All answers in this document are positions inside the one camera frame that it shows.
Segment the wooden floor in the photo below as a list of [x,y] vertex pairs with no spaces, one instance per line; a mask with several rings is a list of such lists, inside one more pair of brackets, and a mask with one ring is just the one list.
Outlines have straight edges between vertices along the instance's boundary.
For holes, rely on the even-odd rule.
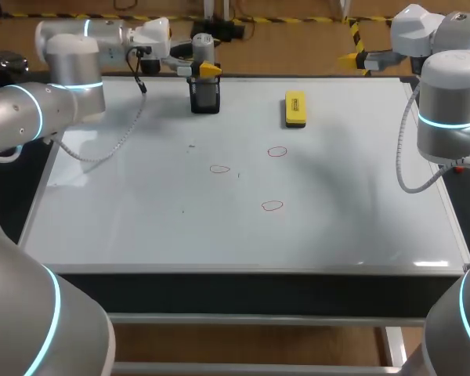
[[[390,16],[405,0],[353,0],[353,16]],[[470,0],[424,0],[433,12],[470,11]],[[22,13],[114,13],[111,0],[2,0],[5,11]],[[240,0],[238,16],[333,16],[328,0]],[[140,0],[135,14],[202,14],[200,0]],[[34,50],[38,20],[1,20],[0,49],[24,54],[31,69],[44,70]],[[246,38],[252,25],[247,25]],[[191,23],[174,22],[175,38],[187,36]],[[366,50],[390,48],[389,28],[382,22],[362,22]],[[349,27],[341,23],[258,23],[247,41],[224,43],[217,57],[225,73],[238,74],[358,74],[344,70],[338,57],[355,52]],[[410,74],[408,62],[382,74]],[[383,365],[379,335],[372,327],[231,327],[118,325],[117,360],[206,363],[285,363],[323,365]],[[421,329],[404,329],[408,353],[418,345]]]

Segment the red marker drawing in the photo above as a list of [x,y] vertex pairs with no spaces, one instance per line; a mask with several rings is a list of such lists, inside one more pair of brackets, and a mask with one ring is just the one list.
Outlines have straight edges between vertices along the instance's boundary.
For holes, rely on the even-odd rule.
[[284,206],[282,201],[267,201],[261,204],[261,207],[265,210],[265,212],[273,212],[274,210],[278,210]]
[[213,174],[224,174],[225,172],[228,172],[230,170],[230,167],[218,166],[214,164],[209,169]]
[[283,157],[287,154],[287,147],[275,146],[268,149],[267,153],[270,157]]

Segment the whiteboard eraser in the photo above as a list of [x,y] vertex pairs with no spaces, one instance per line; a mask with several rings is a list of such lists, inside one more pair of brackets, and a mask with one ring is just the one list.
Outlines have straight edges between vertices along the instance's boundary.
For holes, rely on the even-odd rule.
[[306,125],[305,92],[285,93],[285,125],[288,128],[304,128]]

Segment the white cable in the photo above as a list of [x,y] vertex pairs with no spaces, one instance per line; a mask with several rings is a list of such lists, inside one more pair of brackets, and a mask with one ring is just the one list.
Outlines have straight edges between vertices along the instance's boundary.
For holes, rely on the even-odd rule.
[[397,157],[396,157],[397,180],[399,181],[400,187],[407,193],[423,192],[424,190],[429,188],[433,183],[435,183],[438,178],[440,178],[446,172],[451,170],[453,167],[457,167],[457,166],[470,167],[470,157],[463,157],[455,161],[451,161],[449,164],[444,165],[442,168],[440,168],[439,171],[435,173],[434,176],[432,176],[432,178],[428,180],[428,182],[426,182],[422,186],[419,186],[418,188],[409,188],[404,183],[403,177],[402,177],[402,145],[403,145],[403,139],[404,139],[404,132],[406,130],[407,115],[409,114],[410,108],[413,105],[413,102],[416,99],[416,96],[420,92],[420,84],[421,83],[418,83],[418,86],[416,86],[416,88],[413,91],[413,95],[410,96],[409,100],[407,101],[406,109],[404,110],[404,113],[402,115],[402,120],[400,121],[399,138],[398,138],[398,143],[397,143]]
[[118,141],[118,143],[113,147],[113,149],[111,149],[111,151],[103,157],[100,157],[100,158],[81,157],[79,154],[77,154],[72,149],[70,149],[70,147],[66,143],[61,141],[60,139],[57,139],[56,137],[54,137],[54,138],[52,138],[52,141],[57,143],[61,147],[61,149],[66,151],[66,153],[70,157],[73,157],[73,158],[75,158],[76,160],[78,160],[80,162],[100,163],[100,162],[106,161],[106,160],[108,160],[108,159],[110,159],[111,157],[114,156],[114,154],[117,152],[117,150],[120,149],[122,147],[122,145],[124,145],[125,141],[127,141],[128,137],[131,135],[132,131],[136,127],[136,124],[137,124],[138,120],[141,118],[141,114],[143,113],[145,102],[146,102],[146,94],[142,94],[141,104],[139,105],[138,113],[136,114],[136,117],[134,118],[134,121],[131,123],[131,126],[127,129],[127,132],[122,136],[120,141]]
[[0,157],[0,163],[11,163],[14,162],[19,156],[21,155],[21,151],[23,150],[22,146],[16,146],[16,151],[14,154],[8,157]]

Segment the white table surface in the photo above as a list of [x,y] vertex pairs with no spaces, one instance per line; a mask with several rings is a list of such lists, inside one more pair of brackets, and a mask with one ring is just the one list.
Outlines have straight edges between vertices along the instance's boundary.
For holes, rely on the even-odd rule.
[[[411,93],[399,79],[223,78],[216,115],[190,113],[183,80],[145,81],[146,110],[112,159],[91,168],[53,148],[20,245],[54,271],[458,275],[470,262],[443,182],[410,195],[396,181]],[[304,129],[283,128],[287,90],[305,92]],[[105,78],[104,92],[101,123],[63,137],[84,156],[105,154],[139,106],[132,78]],[[435,168],[416,114],[410,186]]]

